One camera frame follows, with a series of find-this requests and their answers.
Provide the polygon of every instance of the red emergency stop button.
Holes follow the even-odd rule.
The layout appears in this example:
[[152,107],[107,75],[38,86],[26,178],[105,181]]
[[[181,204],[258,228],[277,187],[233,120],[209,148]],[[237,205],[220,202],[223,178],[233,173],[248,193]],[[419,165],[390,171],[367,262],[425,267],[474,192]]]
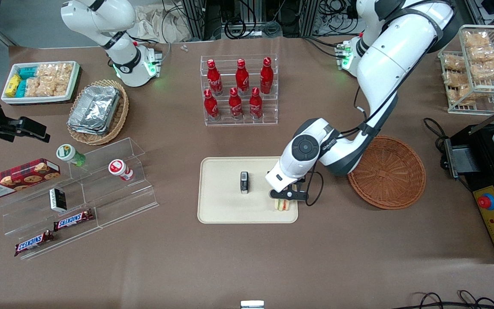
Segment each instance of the red emergency stop button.
[[483,209],[493,210],[494,209],[494,196],[489,193],[484,193],[482,196],[478,197],[478,206]]

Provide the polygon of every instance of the brown basket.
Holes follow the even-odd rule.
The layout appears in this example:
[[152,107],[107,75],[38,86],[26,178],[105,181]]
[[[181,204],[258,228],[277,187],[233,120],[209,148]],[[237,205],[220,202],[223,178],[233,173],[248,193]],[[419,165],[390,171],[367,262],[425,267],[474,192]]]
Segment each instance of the brown basket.
[[353,189],[381,209],[404,209],[424,192],[426,171],[417,153],[399,139],[377,136],[348,174]]
[[[120,92],[118,106],[115,110],[114,118],[112,119],[112,122],[110,124],[110,131],[108,131],[108,133],[106,133],[105,135],[79,133],[73,131],[70,127],[68,127],[68,131],[70,132],[70,135],[78,142],[86,143],[88,145],[102,145],[114,139],[119,134],[119,131],[121,131],[121,129],[123,128],[123,125],[125,124],[125,118],[127,118],[127,112],[129,112],[129,99],[127,98],[127,93],[125,92],[123,86],[121,86],[118,82],[114,82],[113,80],[100,80],[98,82],[90,84],[90,86],[112,86],[118,89]],[[74,105],[72,105],[72,108],[70,110],[70,115],[72,114],[72,112],[74,112],[74,109],[77,106],[77,101],[79,101],[79,98],[81,98],[81,95],[83,94],[85,89],[87,89],[87,87],[81,90],[81,93],[76,96]]]

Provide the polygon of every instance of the teal package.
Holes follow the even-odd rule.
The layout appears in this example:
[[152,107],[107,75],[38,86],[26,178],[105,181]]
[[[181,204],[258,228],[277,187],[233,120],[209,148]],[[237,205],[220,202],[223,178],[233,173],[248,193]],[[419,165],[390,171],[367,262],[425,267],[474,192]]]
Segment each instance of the teal package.
[[36,75],[37,67],[22,68],[19,70],[18,75],[22,79],[28,79]]
[[23,98],[24,94],[26,94],[26,80],[22,80],[20,84],[18,84],[18,88],[16,89],[15,98]]

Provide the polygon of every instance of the table surface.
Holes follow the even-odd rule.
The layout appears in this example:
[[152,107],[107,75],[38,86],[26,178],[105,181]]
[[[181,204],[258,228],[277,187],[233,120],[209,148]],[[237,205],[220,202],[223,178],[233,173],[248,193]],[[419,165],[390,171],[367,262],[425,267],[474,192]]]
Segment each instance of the table surface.
[[[325,189],[313,207],[300,205],[293,224],[202,224],[196,217],[201,161],[213,156],[279,156],[297,127],[324,117],[337,129],[358,125],[357,82],[301,39],[246,39],[173,45],[161,78],[126,88],[131,107],[116,140],[131,137],[159,207],[30,261],[12,256],[0,216],[2,308],[237,308],[262,299],[267,308],[367,308],[414,305],[418,292],[458,301],[456,291],[494,299],[494,248],[472,194],[439,167],[436,137],[422,119],[453,135],[483,117],[447,114],[436,54],[427,55],[399,90],[382,134],[408,143],[427,172],[412,207],[381,211],[363,201],[347,178],[323,168]],[[167,47],[159,45],[165,52]],[[280,122],[261,127],[206,127],[200,100],[201,55],[277,53]],[[74,60],[80,88],[117,79],[101,48],[11,48],[11,63]],[[363,95],[358,98],[366,106]],[[0,140],[0,171],[71,143],[70,104],[10,107],[47,125],[49,144]]]

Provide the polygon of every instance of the red bottle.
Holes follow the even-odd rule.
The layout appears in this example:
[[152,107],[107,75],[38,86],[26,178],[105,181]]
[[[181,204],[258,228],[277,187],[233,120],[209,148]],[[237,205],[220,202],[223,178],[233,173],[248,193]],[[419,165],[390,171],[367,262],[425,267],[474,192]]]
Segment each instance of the red bottle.
[[238,70],[235,72],[235,82],[238,85],[239,95],[249,94],[249,72],[245,68],[245,60],[238,60]]
[[218,113],[218,105],[216,103],[216,99],[213,98],[211,90],[206,89],[204,91],[204,96],[205,96],[205,110],[207,111],[207,116],[210,121],[219,121],[220,120],[220,113]]
[[257,87],[253,87],[251,94],[249,111],[251,112],[251,117],[257,121],[262,118],[262,98],[259,95],[259,89]]
[[230,89],[230,99],[228,100],[230,104],[230,112],[232,113],[232,118],[236,121],[243,119],[243,110],[241,109],[241,98],[238,96],[238,89],[232,87]]
[[220,96],[222,94],[222,79],[220,78],[220,72],[216,68],[213,59],[207,60],[207,67],[209,68],[209,71],[207,72],[209,87],[215,96]]
[[274,71],[272,70],[272,59],[264,58],[262,70],[260,70],[260,91],[263,94],[269,94],[272,90],[274,80]]

